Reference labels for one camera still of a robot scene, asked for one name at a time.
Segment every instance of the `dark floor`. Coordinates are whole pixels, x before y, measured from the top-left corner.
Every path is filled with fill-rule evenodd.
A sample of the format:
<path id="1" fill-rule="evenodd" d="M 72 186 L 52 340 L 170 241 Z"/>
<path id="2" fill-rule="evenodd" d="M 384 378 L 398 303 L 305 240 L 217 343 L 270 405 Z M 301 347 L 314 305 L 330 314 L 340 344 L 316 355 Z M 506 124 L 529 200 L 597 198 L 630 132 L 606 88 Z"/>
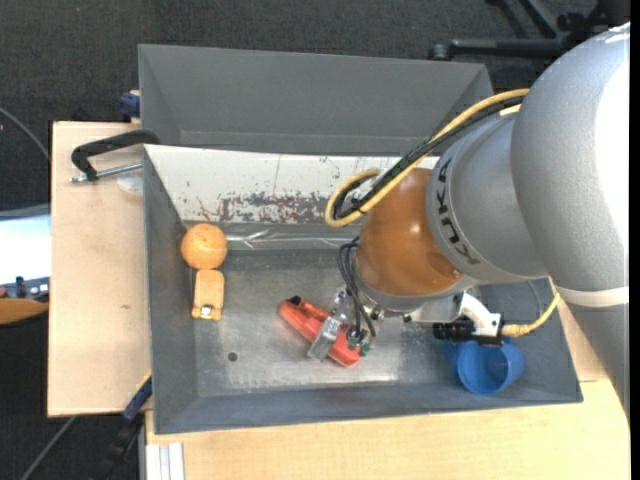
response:
<path id="1" fill-rule="evenodd" d="M 593 6 L 542 1 L 556 13 Z M 0 106 L 45 144 L 52 121 L 121 120 L 139 43 L 425 59 L 453 37 L 540 37 L 515 0 L 506 3 L 515 22 L 483 0 L 0 0 Z M 496 90 L 530 86 L 545 67 L 458 60 L 484 62 Z M 0 211 L 48 201 L 48 180 L 38 148 L 0 118 Z M 64 423 L 45 417 L 46 345 L 46 318 L 0 327 L 0 479 L 20 478 Z M 32 478 L 87 478 L 118 424 L 78 418 Z M 135 454 L 113 477 L 136 477 Z"/>

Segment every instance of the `blue cup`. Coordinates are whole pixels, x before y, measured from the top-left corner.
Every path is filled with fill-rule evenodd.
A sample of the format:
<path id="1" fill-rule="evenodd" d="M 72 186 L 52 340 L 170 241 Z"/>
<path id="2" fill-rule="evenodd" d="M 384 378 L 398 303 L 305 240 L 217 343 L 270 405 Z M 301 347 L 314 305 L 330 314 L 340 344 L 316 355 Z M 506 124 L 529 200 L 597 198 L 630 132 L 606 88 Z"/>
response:
<path id="1" fill-rule="evenodd" d="M 508 341 L 501 346 L 480 345 L 474 340 L 443 342 L 443 349 L 458 380 L 478 395 L 498 393 L 524 373 L 524 356 Z"/>

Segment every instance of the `foam ball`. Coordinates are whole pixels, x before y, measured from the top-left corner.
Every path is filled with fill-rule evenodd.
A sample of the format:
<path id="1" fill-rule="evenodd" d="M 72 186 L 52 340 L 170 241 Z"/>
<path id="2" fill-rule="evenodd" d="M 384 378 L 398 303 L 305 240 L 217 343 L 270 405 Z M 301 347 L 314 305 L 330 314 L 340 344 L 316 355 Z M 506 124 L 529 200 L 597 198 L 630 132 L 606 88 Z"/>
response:
<path id="1" fill-rule="evenodd" d="M 184 261 L 192 268 L 216 268 L 227 256 L 227 237 L 218 226 L 196 224 L 182 238 L 180 252 Z"/>

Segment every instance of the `wooden board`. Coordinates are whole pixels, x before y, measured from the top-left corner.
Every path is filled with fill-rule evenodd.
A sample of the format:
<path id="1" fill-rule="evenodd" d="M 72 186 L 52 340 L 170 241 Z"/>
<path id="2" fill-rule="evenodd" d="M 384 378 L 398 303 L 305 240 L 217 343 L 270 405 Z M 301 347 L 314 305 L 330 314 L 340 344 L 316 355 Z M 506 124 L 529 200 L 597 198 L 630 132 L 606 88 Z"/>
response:
<path id="1" fill-rule="evenodd" d="M 623 480 L 630 434 L 609 380 L 582 383 L 581 404 L 346 423 L 156 435 L 184 443 L 186 478 Z"/>
<path id="2" fill-rule="evenodd" d="M 53 127 L 50 416 L 121 411 L 150 368 L 142 198 L 116 177 L 72 184 L 74 147 L 126 132 L 124 123 Z M 141 159 L 139 147 L 92 159 L 100 170 Z"/>

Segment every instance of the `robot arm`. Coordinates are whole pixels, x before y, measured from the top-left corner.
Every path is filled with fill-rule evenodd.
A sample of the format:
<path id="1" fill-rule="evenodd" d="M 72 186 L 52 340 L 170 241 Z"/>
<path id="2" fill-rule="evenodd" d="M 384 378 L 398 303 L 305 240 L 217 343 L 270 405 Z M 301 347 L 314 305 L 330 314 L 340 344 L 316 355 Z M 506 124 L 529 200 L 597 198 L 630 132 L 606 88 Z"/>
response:
<path id="1" fill-rule="evenodd" d="M 433 170 L 412 164 L 378 204 L 356 202 L 366 214 L 353 261 L 361 298 L 446 322 L 460 315 L 452 298 L 474 285 L 548 276 L 628 414 L 629 49 L 629 24 L 581 44 L 518 112 L 483 117 L 456 132 Z M 330 225 L 355 220 L 328 214 Z"/>

